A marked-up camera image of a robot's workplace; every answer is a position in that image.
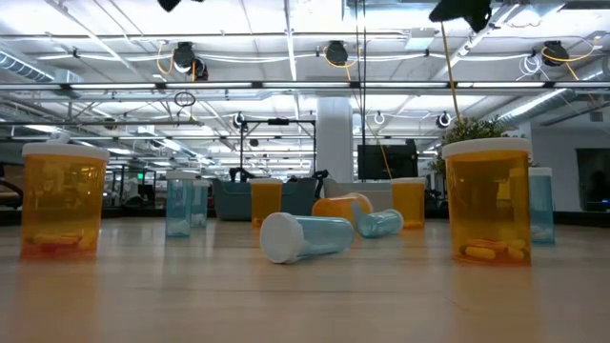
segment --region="white ceiling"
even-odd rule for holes
[[[123,58],[149,56],[152,60],[145,62],[132,62],[135,70],[127,69],[118,61],[103,61],[91,58],[76,59],[73,57],[39,60],[39,67],[48,71],[53,69],[67,69],[74,71],[84,78],[85,82],[137,82],[148,81],[159,82],[159,78],[153,77],[159,74],[154,57],[160,47],[161,41],[157,38],[146,40],[138,38],[139,35],[201,35],[201,34],[243,34],[240,37],[191,37],[195,43],[195,49],[202,54],[215,54],[233,57],[288,57],[288,41],[282,36],[286,30],[286,18],[284,4],[279,0],[206,0],[203,4],[184,0],[173,12],[166,13],[156,1],[140,0],[96,0],[77,1],[67,0],[63,2],[69,13],[77,18],[89,30],[96,35],[117,35],[113,40],[104,42]],[[356,54],[356,37],[339,36],[333,37],[336,32],[355,32],[356,20],[347,12],[345,18],[341,17],[341,1],[328,0],[291,0],[290,19],[295,34],[294,49],[296,59],[296,80],[347,80],[346,70],[333,68],[322,57],[300,57],[300,55],[315,54],[317,49],[322,49],[331,39],[341,39],[346,42],[348,52]],[[367,12],[366,29],[373,39],[367,43],[367,56],[371,59],[375,56],[404,55],[407,35],[400,37],[401,33],[409,30],[422,28],[435,28],[439,30],[439,24],[430,23],[427,19],[428,10],[376,10],[372,7]],[[579,68],[595,58],[604,54],[608,49],[610,38],[607,34],[597,42],[584,41],[595,31],[610,30],[610,10],[562,10],[553,11],[544,16],[541,21],[535,17],[527,17],[529,12],[523,11],[520,15],[503,25],[498,30],[493,30],[484,37],[480,43],[475,45],[468,56],[491,56],[491,55],[514,55],[527,53],[532,49],[539,50],[542,43],[547,40],[561,40],[564,47],[569,48],[572,56],[583,55],[591,50],[590,44],[601,46],[592,56],[575,63],[573,66]],[[455,20],[446,23],[448,33],[448,46],[451,52],[468,41],[471,34],[468,25],[463,20]],[[129,41],[122,37],[128,34],[133,40]],[[273,37],[255,38],[248,34],[276,33]],[[393,38],[378,39],[376,33],[392,34]],[[40,35],[47,35],[53,39],[34,39]],[[71,39],[61,37],[69,35]],[[69,18],[55,10],[44,0],[5,0],[0,11],[0,42],[11,49],[22,52],[25,58],[36,61],[40,57],[57,56],[78,49],[81,54],[93,54],[98,57],[110,57],[108,52],[99,44],[91,40],[87,33],[79,25],[73,23]],[[358,37],[360,43],[363,41],[362,32]],[[178,40],[171,40],[164,47],[164,52],[169,53],[175,47]],[[438,32],[429,47],[432,53],[443,53],[441,34]],[[168,68],[170,61],[160,60],[163,68]],[[438,70],[445,66],[445,61],[437,57],[419,57],[408,60],[369,61],[367,63],[367,80],[428,80]],[[505,61],[481,62],[481,61],[459,61],[454,66],[454,77],[457,80],[502,80],[514,81],[522,76],[519,70],[521,59],[510,59]],[[292,80],[291,68],[288,60],[273,63],[228,63],[214,60],[206,60],[210,72],[210,81],[231,80]],[[542,67],[542,70],[552,79],[565,77],[568,70],[565,67],[550,68]],[[358,78],[356,66],[349,69],[350,77]],[[165,76],[168,80],[185,80],[185,75],[173,71]],[[25,82],[26,80],[16,77],[14,74],[0,71],[0,81],[3,82]],[[220,94],[222,91],[210,91],[209,94]],[[243,94],[252,94],[251,91],[243,91]],[[300,114],[302,117],[309,115],[310,111],[315,114],[317,96],[302,93],[298,96]],[[434,115],[442,111],[454,112],[453,101],[449,95],[421,95],[410,99],[407,103],[407,95],[400,94],[370,94],[367,96],[367,111],[375,114],[381,111],[387,114],[383,125],[378,125],[373,116],[368,116],[368,123],[374,131],[383,129],[381,134],[442,134],[436,129]],[[513,99],[511,96],[494,94],[462,95],[458,97],[458,106],[466,115],[483,115],[494,111],[500,105]],[[169,99],[170,110],[177,113],[179,108]],[[221,116],[226,125],[231,125],[232,114],[242,111],[252,118],[258,117],[293,117],[295,116],[295,99],[292,95],[275,94],[264,100],[248,101],[224,101],[211,100],[209,105]],[[126,111],[129,119],[161,119],[167,113],[160,104],[146,106],[146,102],[105,102],[96,106],[96,111],[86,111],[81,118],[99,117],[102,114],[122,117]],[[50,110],[65,114],[66,104],[42,103]],[[87,103],[76,104],[77,109],[82,110]],[[357,111],[355,99],[352,105]],[[558,112],[567,113],[570,108],[559,109]],[[226,132],[220,126],[218,120],[211,119],[212,113],[204,106],[195,105],[191,114],[202,120],[207,126],[219,129],[223,134]],[[534,123],[548,120],[554,113],[546,114],[537,118]],[[585,116],[576,117],[557,124],[558,128],[570,125],[590,125]],[[201,129],[198,127],[158,127],[158,134],[168,135],[197,135]],[[275,128],[263,129],[264,131],[277,131]],[[281,132],[298,134],[297,127],[282,128]],[[108,132],[100,131],[101,134],[125,134],[124,131]],[[311,145],[311,141],[301,141],[301,147]],[[183,142],[194,151],[200,151],[200,147],[224,147],[218,142],[189,140]],[[290,146],[298,149],[297,141],[288,142],[289,145],[281,145],[276,142],[261,144],[270,150],[278,147]]]

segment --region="light fixture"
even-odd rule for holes
[[[263,82],[263,88],[271,89],[347,89],[349,87],[349,82]]]
[[[375,123],[381,125],[383,122],[385,122],[385,117],[383,114],[381,114],[381,111],[377,111],[377,114],[375,115]]]
[[[107,151],[117,154],[132,154],[133,151],[127,149],[119,149],[119,148],[106,148]]]
[[[59,131],[59,129],[57,129],[56,127],[52,127],[52,126],[48,126],[48,125],[26,125],[26,128],[36,130],[36,131],[41,131],[41,132],[47,132],[47,133],[53,133],[53,132]]]
[[[4,91],[4,90],[11,90],[11,91],[30,91],[30,90],[41,90],[41,91],[59,91],[61,90],[61,87],[57,84],[40,84],[40,83],[33,83],[33,84],[18,84],[18,85],[11,85],[11,84],[5,84],[5,85],[0,85],[0,91]]]
[[[447,88],[447,82],[365,82],[367,88],[408,88],[408,89],[430,89]]]
[[[164,139],[162,141],[159,141],[159,143],[161,143],[163,146],[172,149],[173,151],[180,151],[180,145],[174,141],[172,141],[171,139]]]
[[[156,88],[152,83],[141,84],[71,84],[73,90],[151,90]]]
[[[458,88],[539,88],[544,82],[458,82]]]
[[[250,89],[250,82],[172,82],[165,87],[169,89]]]
[[[163,77],[163,75],[161,74],[153,74],[152,77],[154,78],[160,78],[161,80],[163,80],[163,82],[168,82],[168,79],[166,79],[165,77]]]
[[[447,111],[443,111],[443,113],[437,117],[437,128],[447,129],[449,124],[451,124],[451,119],[451,115],[449,115]]]
[[[610,82],[557,82],[555,87],[559,88],[610,88]]]

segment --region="white column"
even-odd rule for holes
[[[317,162],[336,182],[354,182],[352,106],[348,97],[317,99]]]

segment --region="ceiling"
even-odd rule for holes
[[[546,80],[547,77],[551,80],[569,79],[571,76],[565,66],[542,66],[538,69],[535,65],[528,65],[535,72],[531,72],[531,75],[524,73],[524,56],[532,50],[540,51],[543,43],[549,40],[560,40],[571,56],[589,54],[587,58],[572,64],[576,70],[606,54],[610,44],[610,36],[607,34],[610,30],[610,10],[559,10],[561,2],[532,2],[534,7],[501,7],[495,2],[496,14],[492,20],[498,20],[497,27],[481,37],[471,32],[463,20],[445,23],[450,55],[469,42],[471,45],[468,51],[456,58],[454,78],[461,81],[531,81]],[[53,0],[3,1],[0,11],[0,50],[4,47],[19,53],[26,62],[49,73],[71,71],[88,83],[162,82],[163,79],[172,82],[190,80],[176,69],[164,74],[157,63],[162,69],[169,69],[171,61],[168,57],[177,42],[191,41],[195,52],[200,54],[208,67],[210,82],[347,81],[348,77],[358,79],[356,65],[348,70],[334,68],[324,57],[316,56],[316,52],[323,50],[330,40],[342,40],[346,50],[355,58],[356,47],[364,47],[363,30],[366,28],[367,62],[360,63],[360,78],[364,77],[366,64],[367,81],[448,79],[448,73],[442,70],[446,61],[442,58],[444,50],[440,25],[427,19],[434,6],[431,1],[367,1],[366,19],[362,19],[360,13],[358,20],[354,9],[343,8],[343,2],[338,0],[206,0],[202,4],[183,0],[171,13],[163,11],[155,1],[67,0],[62,5],[65,8],[61,9]],[[500,15],[505,13],[502,10],[509,10],[511,15],[502,18]],[[293,34],[292,40],[285,33],[288,27]],[[423,49],[405,50],[406,45],[418,42],[417,35],[426,29],[433,29],[429,45],[424,47],[430,55],[423,55]],[[294,59],[290,58],[289,50],[294,51]],[[0,71],[0,81],[30,82],[10,71]],[[65,118],[71,106],[71,113],[79,113],[77,120],[83,121],[106,117],[128,121],[170,121],[176,120],[176,115],[181,110],[173,102],[173,92],[168,92],[167,95],[153,95],[149,91],[120,92],[116,95],[117,98],[126,96],[126,99],[136,99],[118,102],[112,100],[112,94],[103,91],[83,91],[82,99],[72,100],[71,105],[66,98],[50,92],[3,93],[0,95],[11,96],[5,97],[8,99],[7,104],[14,98],[19,98],[25,105],[39,106],[57,114],[59,118]],[[232,125],[236,113],[242,112],[248,119],[278,116],[315,119],[319,96],[323,94],[316,91],[244,90],[230,91],[229,95],[225,91],[200,91],[197,103],[183,110],[180,118],[184,121],[192,116],[204,123],[206,129],[187,125],[157,125],[149,129],[159,136],[206,136],[206,139],[188,139],[178,143],[182,148],[206,158],[207,164],[185,160],[176,162],[174,166],[208,167],[209,170],[223,172],[226,166],[235,165],[238,155],[231,152],[230,147],[238,144],[238,140],[220,142],[213,141],[212,137],[237,135]],[[464,115],[480,116],[496,112],[515,99],[513,94],[490,91],[460,94],[457,104]],[[355,115],[359,115],[356,99],[352,97],[351,101]],[[534,126],[562,129],[607,125],[604,124],[607,122],[592,123],[588,115],[570,117],[570,114],[575,113],[575,108],[585,106],[587,101],[587,98],[581,96],[572,107],[565,106],[546,113],[532,122]],[[447,92],[421,93],[416,96],[398,91],[369,93],[366,104],[365,111],[369,113],[367,123],[373,131],[367,129],[367,133],[384,136],[441,136],[442,131],[435,125],[437,116],[444,111],[455,112],[453,100]],[[382,124],[374,120],[377,112],[384,114]],[[25,114],[31,116],[24,116],[23,120],[57,119],[49,113],[42,115],[40,112],[28,111]],[[20,114],[13,113],[12,117],[5,115],[5,120],[15,119],[18,115]],[[549,120],[557,116],[566,118],[547,125]],[[354,127],[355,133],[359,130],[361,128],[358,126]],[[27,128],[18,132],[21,135],[46,134]],[[89,127],[84,133],[86,134],[82,135],[130,136],[137,134],[137,127],[119,127],[112,131]],[[297,125],[261,125],[251,133],[253,137],[258,134],[302,135],[303,138],[261,140],[258,147],[248,149],[310,151],[313,148],[312,140]],[[387,144],[400,143],[399,140],[381,141]],[[186,157],[184,149],[174,153],[167,147],[151,147],[144,140],[119,141],[118,145],[112,141],[92,140],[89,143],[131,150],[139,156]],[[434,140],[418,139],[417,143],[424,150],[434,144]],[[309,162],[299,162],[298,167],[291,170],[274,168],[272,162],[263,166],[263,162],[258,164],[254,160],[254,157],[262,158],[261,153],[263,152],[252,154],[252,162],[258,169],[264,169],[258,172],[285,176],[310,171]],[[308,153],[297,156],[311,161]],[[281,159],[278,161],[275,163],[277,166],[286,165]]]

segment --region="black screen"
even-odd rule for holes
[[[390,178],[383,160],[381,147],[385,151],[392,178],[417,177],[417,147],[414,144],[358,146],[358,178],[365,180],[385,180]]]

